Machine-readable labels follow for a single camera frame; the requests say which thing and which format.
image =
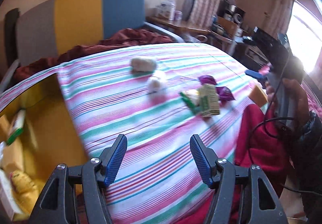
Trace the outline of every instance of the yellow plush toy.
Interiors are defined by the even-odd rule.
[[[21,210],[30,215],[39,197],[37,185],[24,172],[16,170],[10,174],[12,196]]]

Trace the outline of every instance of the hand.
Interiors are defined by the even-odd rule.
[[[296,80],[289,80],[284,78],[283,84],[285,88],[291,93],[291,98],[294,98],[297,102],[297,121],[299,127],[303,127],[310,119],[309,113],[309,104],[308,104],[308,96],[306,91],[301,87],[301,85]],[[275,89],[268,83],[266,85],[266,93],[268,95],[268,101],[271,101],[275,92]]]

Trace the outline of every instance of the brown blanket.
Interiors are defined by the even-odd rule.
[[[98,45],[77,45],[59,57],[41,58],[40,60],[29,64],[28,66],[19,67],[13,77],[16,82],[21,82],[22,80],[27,79],[40,71],[54,67],[63,62],[68,62],[91,54],[129,46],[170,42],[173,42],[170,37],[163,36],[155,32],[149,32],[145,29],[123,29],[114,34],[110,39],[101,40]]]

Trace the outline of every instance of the chair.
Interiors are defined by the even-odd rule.
[[[145,28],[184,42],[179,36],[145,22],[144,0],[48,0],[22,16],[18,9],[7,15],[7,56],[18,56],[0,84],[0,94],[10,85],[19,65],[56,57],[75,45],[93,45],[124,28]]]

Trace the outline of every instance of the person's arm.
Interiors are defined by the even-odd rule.
[[[285,148],[293,161],[299,189],[322,194],[321,120],[315,112],[309,112],[307,94],[296,80],[283,79],[283,84],[297,100],[295,118],[299,132],[285,143]],[[274,89],[270,85],[267,85],[266,92],[272,99]],[[308,223],[322,223],[322,197],[303,193],[302,202]]]

